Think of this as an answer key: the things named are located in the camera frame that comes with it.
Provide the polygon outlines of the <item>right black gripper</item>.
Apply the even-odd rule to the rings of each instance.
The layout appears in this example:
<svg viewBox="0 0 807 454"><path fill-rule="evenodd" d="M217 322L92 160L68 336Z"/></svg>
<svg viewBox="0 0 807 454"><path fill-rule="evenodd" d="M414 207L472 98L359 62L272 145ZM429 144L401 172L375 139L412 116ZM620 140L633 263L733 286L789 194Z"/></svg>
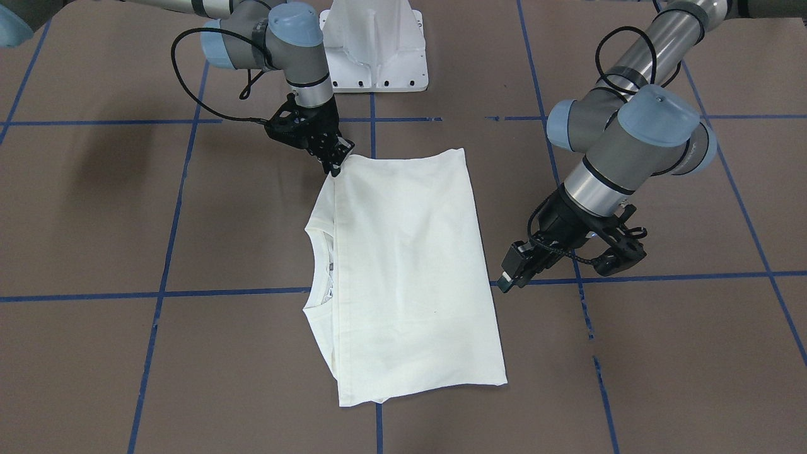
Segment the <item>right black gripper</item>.
<svg viewBox="0 0 807 454"><path fill-rule="evenodd" d="M323 105L303 107L295 95L288 94L264 129L272 140L321 158L323 171L332 177L339 175L345 159L355 148L354 142L341 136L334 95Z"/></svg>

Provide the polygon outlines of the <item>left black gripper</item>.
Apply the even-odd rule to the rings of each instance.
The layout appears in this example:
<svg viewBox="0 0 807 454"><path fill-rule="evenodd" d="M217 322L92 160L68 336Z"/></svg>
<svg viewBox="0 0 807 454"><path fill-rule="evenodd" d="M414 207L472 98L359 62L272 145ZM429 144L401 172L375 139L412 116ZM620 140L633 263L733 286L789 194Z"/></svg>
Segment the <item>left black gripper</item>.
<svg viewBox="0 0 807 454"><path fill-rule="evenodd" d="M636 212L629 203L620 203L619 216L597 216L579 207L560 186L552 192L528 218L528 242L510 245L502 260L502 275L497 287L507 293L514 286L522 288L533 277L553 267L562 258L590 265L603 277L612 276L633 267L646 258L642 239L643 227L629 229L625 222ZM603 240L607 248L593 259L576 255L591 236Z"/></svg>

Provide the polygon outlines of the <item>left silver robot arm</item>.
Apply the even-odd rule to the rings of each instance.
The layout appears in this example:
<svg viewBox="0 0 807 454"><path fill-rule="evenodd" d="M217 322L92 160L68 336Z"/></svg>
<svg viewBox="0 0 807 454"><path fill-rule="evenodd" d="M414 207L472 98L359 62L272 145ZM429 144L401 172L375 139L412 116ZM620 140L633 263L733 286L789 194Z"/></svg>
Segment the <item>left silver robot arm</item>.
<svg viewBox="0 0 807 454"><path fill-rule="evenodd" d="M732 18L796 18L804 1L671 1L648 29L622 26L637 40L608 69L595 52L598 79L581 100L563 100L545 122L553 146L582 155L570 175L528 218L526 241L502 261L501 291L525 287L567 257L601 276L646 258L646 229L630 228L629 197L658 175L689 175L708 166L718 141L683 98L668 90L686 53Z"/></svg>

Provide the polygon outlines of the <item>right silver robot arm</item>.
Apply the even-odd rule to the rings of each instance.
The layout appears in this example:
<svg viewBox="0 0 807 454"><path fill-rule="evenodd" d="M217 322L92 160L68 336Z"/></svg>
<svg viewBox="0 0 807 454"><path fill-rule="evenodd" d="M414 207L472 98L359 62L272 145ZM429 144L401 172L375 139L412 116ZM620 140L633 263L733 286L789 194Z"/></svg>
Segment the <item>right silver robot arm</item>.
<svg viewBox="0 0 807 454"><path fill-rule="evenodd" d="M305 150L327 175L337 177L354 143L343 138L319 15L295 1L149 1L152 8L207 18L173 41L171 51L189 35L199 35L207 62L216 68L279 70L290 93L269 119L245 116L260 124L271 140Z"/></svg>

